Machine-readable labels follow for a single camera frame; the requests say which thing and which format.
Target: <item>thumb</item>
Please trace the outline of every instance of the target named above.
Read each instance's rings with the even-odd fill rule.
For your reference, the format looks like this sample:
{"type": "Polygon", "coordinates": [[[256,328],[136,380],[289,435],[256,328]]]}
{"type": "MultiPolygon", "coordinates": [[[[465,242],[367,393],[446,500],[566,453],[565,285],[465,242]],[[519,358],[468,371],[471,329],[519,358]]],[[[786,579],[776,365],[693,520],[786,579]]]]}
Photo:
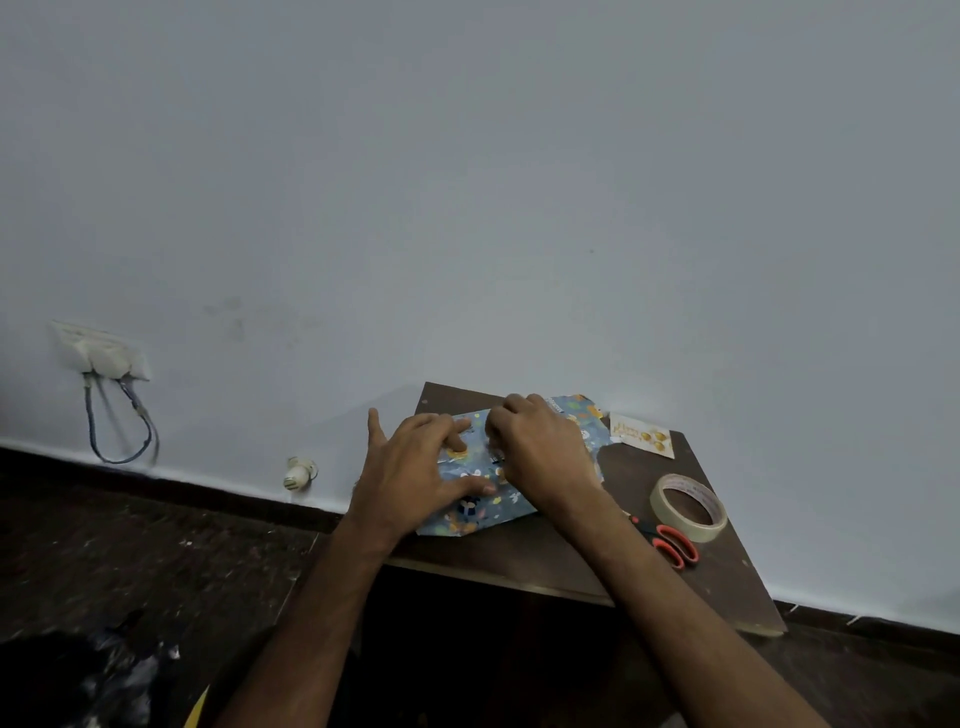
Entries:
{"type": "Polygon", "coordinates": [[[496,493],[496,486],[487,478],[480,475],[464,475],[450,483],[454,499],[463,496],[492,496],[496,493]]]}
{"type": "Polygon", "coordinates": [[[367,412],[367,446],[383,445],[387,442],[387,436],[380,429],[380,413],[376,407],[371,407],[367,412]]]}

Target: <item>wall socket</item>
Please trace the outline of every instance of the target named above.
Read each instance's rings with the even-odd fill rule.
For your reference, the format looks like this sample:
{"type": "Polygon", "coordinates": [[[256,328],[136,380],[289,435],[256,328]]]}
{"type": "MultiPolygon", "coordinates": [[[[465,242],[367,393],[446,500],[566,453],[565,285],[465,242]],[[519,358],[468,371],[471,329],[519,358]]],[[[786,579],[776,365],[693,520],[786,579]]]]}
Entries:
{"type": "Polygon", "coordinates": [[[64,361],[71,369],[96,372],[111,379],[125,374],[135,379],[150,378],[147,358],[130,339],[62,321],[50,323],[60,341],[64,361]]]}

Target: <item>masking tape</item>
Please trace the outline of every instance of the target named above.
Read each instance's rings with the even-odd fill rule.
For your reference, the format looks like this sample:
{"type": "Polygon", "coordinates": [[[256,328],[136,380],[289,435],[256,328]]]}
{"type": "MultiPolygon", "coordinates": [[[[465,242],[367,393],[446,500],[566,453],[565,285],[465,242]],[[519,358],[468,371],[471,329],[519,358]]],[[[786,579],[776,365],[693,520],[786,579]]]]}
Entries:
{"type": "Polygon", "coordinates": [[[685,475],[672,473],[664,475],[657,481],[653,493],[650,494],[650,505],[653,506],[657,518],[666,525],[672,525],[683,533],[690,541],[697,544],[705,544],[707,541],[713,541],[720,535],[720,531],[727,527],[727,509],[723,507],[713,491],[706,485],[701,485],[696,480],[688,478],[685,475]],[[710,525],[691,521],[680,511],[673,507],[666,499],[664,491],[680,491],[692,497],[700,503],[710,516],[712,521],[710,525]]]}

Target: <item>wooden board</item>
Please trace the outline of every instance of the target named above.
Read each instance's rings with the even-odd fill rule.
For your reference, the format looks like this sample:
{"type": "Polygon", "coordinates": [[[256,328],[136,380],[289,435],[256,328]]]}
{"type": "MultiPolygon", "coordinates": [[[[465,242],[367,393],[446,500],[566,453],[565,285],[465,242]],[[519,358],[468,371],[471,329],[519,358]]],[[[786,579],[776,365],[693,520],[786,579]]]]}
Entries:
{"type": "MultiPolygon", "coordinates": [[[[487,409],[501,397],[427,382],[418,412],[451,415],[487,409]]],[[[709,485],[693,450],[674,431],[676,460],[627,445],[600,451],[604,486],[620,507],[650,521],[650,492],[667,473],[680,473],[709,485]]],[[[786,631],[732,523],[713,542],[700,545],[700,564],[682,578],[736,629],[776,636],[786,631]]],[[[397,547],[388,562],[538,594],[563,596],[596,604],[612,600],[596,575],[550,522],[535,514],[486,528],[469,536],[412,536],[397,547]]]]}

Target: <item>baseboard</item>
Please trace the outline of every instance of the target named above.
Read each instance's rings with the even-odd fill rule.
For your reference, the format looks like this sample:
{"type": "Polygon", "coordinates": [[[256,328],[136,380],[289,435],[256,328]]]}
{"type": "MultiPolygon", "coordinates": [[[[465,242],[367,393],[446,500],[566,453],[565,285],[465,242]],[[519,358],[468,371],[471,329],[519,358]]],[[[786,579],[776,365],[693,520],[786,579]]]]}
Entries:
{"type": "MultiPolygon", "coordinates": [[[[342,518],[339,513],[296,503],[267,500],[180,480],[150,477],[145,473],[105,468],[93,463],[78,463],[35,451],[10,449],[5,445],[0,442],[0,470],[43,473],[51,479],[99,490],[230,513],[320,533],[332,533],[342,518]]],[[[960,655],[960,635],[889,619],[847,615],[792,602],[775,601],[780,615],[788,624],[960,655]]]]}
{"type": "Polygon", "coordinates": [[[21,473],[43,473],[50,479],[125,493],[205,511],[230,513],[243,518],[332,533],[343,517],[339,513],[298,503],[267,500],[196,483],[151,477],[145,473],[78,463],[46,454],[10,449],[0,444],[0,467],[21,473]]]}

